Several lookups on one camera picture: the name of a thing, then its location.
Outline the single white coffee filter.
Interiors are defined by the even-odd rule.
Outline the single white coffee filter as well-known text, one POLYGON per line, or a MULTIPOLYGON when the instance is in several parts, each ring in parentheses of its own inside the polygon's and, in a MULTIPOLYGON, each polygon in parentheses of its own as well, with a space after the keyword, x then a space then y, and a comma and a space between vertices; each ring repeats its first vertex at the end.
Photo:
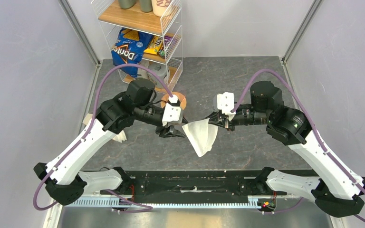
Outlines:
POLYGON ((182 127, 199 158, 212 149, 217 137, 218 127, 210 124, 209 120, 194 121, 182 127))

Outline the wooden ring dripper stand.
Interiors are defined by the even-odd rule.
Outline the wooden ring dripper stand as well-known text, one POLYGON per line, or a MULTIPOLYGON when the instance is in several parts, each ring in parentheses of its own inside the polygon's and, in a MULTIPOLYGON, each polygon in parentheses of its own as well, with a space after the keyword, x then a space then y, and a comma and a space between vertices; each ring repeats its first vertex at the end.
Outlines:
MULTIPOLYGON (((182 93, 179 92, 172 92, 173 95, 177 96, 178 100, 180 101, 180 107, 185 110, 186 106, 187 106, 187 99, 186 96, 183 95, 182 93)), ((165 108, 166 106, 166 102, 169 99, 169 95, 165 94, 162 98, 161 98, 161 102, 160 102, 160 107, 161 108, 165 108)))

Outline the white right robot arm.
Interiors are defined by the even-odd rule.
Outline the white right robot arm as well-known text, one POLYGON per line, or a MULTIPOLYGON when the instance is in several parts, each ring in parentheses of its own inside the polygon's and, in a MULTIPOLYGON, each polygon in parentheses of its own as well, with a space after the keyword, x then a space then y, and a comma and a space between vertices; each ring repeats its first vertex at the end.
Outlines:
POLYGON ((305 114, 284 105, 282 91, 270 81, 259 81, 250 87, 250 104, 241 104, 230 119, 221 111, 207 118, 210 125, 234 131, 236 126, 264 125, 273 139, 283 143, 303 158, 316 176, 297 176, 265 167, 245 186, 251 195, 285 192, 314 202, 330 216, 341 218, 361 212, 365 177, 354 174, 328 147, 318 143, 305 114))

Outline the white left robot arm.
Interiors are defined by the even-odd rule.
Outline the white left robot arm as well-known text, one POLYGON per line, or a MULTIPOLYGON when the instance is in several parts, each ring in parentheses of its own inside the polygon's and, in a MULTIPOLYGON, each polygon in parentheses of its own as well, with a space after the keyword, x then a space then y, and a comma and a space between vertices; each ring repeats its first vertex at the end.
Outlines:
POLYGON ((83 166, 107 142, 122 141, 124 129, 140 121, 156 127, 162 138, 183 137, 175 126, 186 123, 177 95, 156 101, 154 84, 148 79, 132 81, 127 90, 97 107, 80 135, 55 159, 37 163, 34 172, 49 196, 65 206, 84 194, 129 191, 131 178, 121 167, 82 171, 83 166))

